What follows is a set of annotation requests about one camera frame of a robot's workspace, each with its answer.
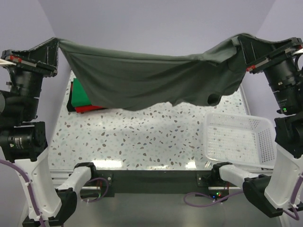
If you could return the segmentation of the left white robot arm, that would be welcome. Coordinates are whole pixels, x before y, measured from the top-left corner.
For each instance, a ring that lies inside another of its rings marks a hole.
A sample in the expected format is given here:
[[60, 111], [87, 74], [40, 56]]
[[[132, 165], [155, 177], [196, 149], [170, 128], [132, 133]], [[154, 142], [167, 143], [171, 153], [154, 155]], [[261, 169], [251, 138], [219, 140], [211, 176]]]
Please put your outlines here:
[[9, 91], [0, 93], [1, 163], [13, 168], [22, 183], [29, 208], [25, 227], [62, 226], [75, 212], [82, 187], [94, 185], [93, 163], [77, 164], [54, 187], [48, 164], [45, 123], [37, 121], [43, 79], [57, 75], [59, 41], [51, 38], [27, 51], [5, 50], [1, 67], [9, 72]]

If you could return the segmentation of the grey t-shirt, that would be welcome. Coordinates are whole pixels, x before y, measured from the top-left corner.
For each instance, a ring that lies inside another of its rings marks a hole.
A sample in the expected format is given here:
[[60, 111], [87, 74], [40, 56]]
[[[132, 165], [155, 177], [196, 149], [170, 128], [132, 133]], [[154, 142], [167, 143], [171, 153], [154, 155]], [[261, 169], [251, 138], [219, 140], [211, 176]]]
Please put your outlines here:
[[164, 102], [218, 105], [238, 90], [246, 73], [241, 37], [246, 34], [186, 56], [108, 50], [65, 39], [59, 47], [93, 105], [138, 111]]

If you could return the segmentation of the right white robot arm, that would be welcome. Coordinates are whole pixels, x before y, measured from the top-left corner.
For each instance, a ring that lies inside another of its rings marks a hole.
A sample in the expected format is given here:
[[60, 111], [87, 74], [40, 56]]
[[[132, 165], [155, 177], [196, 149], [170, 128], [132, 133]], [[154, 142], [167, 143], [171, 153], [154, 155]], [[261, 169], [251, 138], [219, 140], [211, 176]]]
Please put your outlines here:
[[274, 122], [261, 117], [207, 113], [205, 156], [214, 161], [209, 183], [229, 182], [273, 218], [298, 219], [303, 209], [303, 54], [300, 38], [270, 42], [238, 37], [247, 71], [263, 72], [279, 106]]

